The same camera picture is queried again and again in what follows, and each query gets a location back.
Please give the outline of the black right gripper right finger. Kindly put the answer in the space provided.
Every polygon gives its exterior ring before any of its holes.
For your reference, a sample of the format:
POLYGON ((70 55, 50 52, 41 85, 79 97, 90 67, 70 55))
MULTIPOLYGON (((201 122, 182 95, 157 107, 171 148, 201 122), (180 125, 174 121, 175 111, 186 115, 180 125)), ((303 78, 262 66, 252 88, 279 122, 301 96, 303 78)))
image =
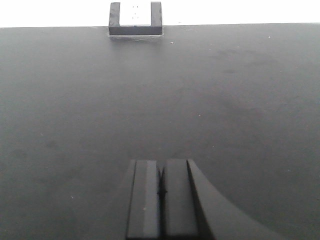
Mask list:
POLYGON ((166 240, 281 240, 227 200, 191 159, 169 159, 162 171, 166 240))

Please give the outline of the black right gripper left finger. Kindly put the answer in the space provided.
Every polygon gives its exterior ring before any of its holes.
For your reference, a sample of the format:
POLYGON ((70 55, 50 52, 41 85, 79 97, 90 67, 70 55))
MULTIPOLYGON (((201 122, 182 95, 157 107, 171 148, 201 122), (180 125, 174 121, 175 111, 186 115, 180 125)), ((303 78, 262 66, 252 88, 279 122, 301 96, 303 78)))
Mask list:
POLYGON ((159 170, 155 160, 137 160, 130 196, 127 240, 160 238, 159 170))

